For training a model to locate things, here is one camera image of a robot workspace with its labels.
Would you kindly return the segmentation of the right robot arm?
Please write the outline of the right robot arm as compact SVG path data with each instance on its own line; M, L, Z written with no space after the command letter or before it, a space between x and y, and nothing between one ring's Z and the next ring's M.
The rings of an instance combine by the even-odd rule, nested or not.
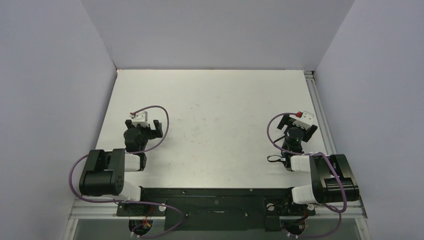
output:
M278 117L281 119L277 129L283 131L280 137L282 144L278 145L278 141L273 139L270 142L281 152L279 162L289 172L310 175L309 184L293 187L291 194L282 199L283 209L294 214L302 205L328 206L340 202L346 208L348 202L357 201L360 190L344 154L326 155L320 151L305 152L303 149L302 144L309 142L318 129L313 123L315 116L299 111L281 113Z

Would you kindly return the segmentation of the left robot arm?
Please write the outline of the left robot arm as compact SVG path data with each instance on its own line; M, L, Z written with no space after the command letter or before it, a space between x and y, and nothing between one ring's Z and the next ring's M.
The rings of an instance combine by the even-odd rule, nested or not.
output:
M149 140L163 138L162 123L153 120L154 128L145 120L125 121L123 133L125 148L111 151L94 149L88 153L78 183L83 196L108 197L129 203L136 215L149 209L149 201L142 197L142 188L125 180L125 173L142 172L147 164L145 153Z

